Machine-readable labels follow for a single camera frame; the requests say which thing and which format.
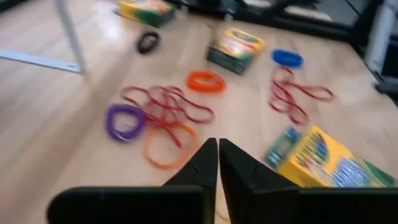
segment crayola box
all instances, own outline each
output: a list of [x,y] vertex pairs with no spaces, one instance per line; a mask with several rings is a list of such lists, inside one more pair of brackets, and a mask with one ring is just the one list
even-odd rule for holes
[[280,175],[301,187],[396,186],[393,177],[354,155],[316,126],[301,139],[291,133],[289,137],[288,133],[279,139],[287,141],[287,147],[279,147],[277,142],[266,161]]
[[207,60],[242,74],[263,47],[260,38],[232,28],[209,46]]
[[174,18],[175,7],[161,0],[121,0],[120,15],[159,28]]

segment yellow crayon box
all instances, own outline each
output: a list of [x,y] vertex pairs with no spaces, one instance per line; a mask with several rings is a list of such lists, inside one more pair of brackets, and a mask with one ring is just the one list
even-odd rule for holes
[[159,28],[174,18],[175,6],[162,0],[120,0],[120,15]]
[[264,44],[258,37],[231,28],[210,45],[207,59],[234,73],[242,74]]
[[297,141],[276,170],[301,187],[396,186],[393,177],[354,155],[316,126]]

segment purple rubber band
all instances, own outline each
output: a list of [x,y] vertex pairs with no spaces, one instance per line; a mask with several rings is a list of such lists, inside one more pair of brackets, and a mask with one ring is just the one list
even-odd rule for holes
[[[114,120],[116,114],[125,113],[129,115],[133,115],[137,118],[138,124],[135,128],[129,131],[119,131],[114,127]],[[128,142],[136,138],[143,130],[145,125],[145,116],[144,113],[135,106],[127,105],[127,104],[115,104],[112,105],[106,114],[106,131],[108,132],[111,138],[121,141]]]

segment wooden floor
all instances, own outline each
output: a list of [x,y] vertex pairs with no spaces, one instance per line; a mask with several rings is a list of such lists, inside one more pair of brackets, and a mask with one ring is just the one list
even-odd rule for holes
[[[294,95],[308,111],[310,124],[398,178],[398,110],[374,91],[373,76],[349,45],[233,22],[267,42],[250,69],[239,76],[204,60],[209,41],[226,28],[220,21],[198,16],[173,21],[158,30],[162,36],[158,51],[141,56],[134,44],[146,28],[114,15],[112,1],[68,2],[87,74],[0,60],[0,223],[45,223],[49,200],[69,187],[161,185],[177,172],[151,166],[142,156],[141,138],[118,144],[106,135],[104,112],[109,104],[123,102],[119,91],[128,85],[179,86],[191,100],[215,111],[214,123],[190,124],[200,144],[210,137],[228,138],[261,159],[282,130],[292,125],[267,104],[274,48],[303,55],[305,66],[295,72],[297,82],[323,85],[336,95],[331,103]],[[0,21],[0,49],[73,61],[53,1],[29,1],[0,15]],[[222,94],[187,90],[187,74],[205,69],[226,80]],[[155,137],[154,156],[173,158],[176,151],[167,136]],[[219,217],[216,222],[224,223]]]

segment black rubber band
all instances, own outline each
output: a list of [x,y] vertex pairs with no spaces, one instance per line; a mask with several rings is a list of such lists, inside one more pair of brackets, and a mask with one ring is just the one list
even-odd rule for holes
[[[149,46],[145,46],[145,45],[144,45],[144,41],[145,41],[145,39],[148,38],[148,37],[154,37],[155,40],[154,40]],[[153,50],[159,45],[159,42],[160,42],[160,35],[159,35],[158,33],[153,32],[153,31],[145,32],[145,33],[140,37],[140,39],[138,40],[138,43],[137,43],[137,51],[138,51],[140,54],[147,54],[147,53],[153,51]]]

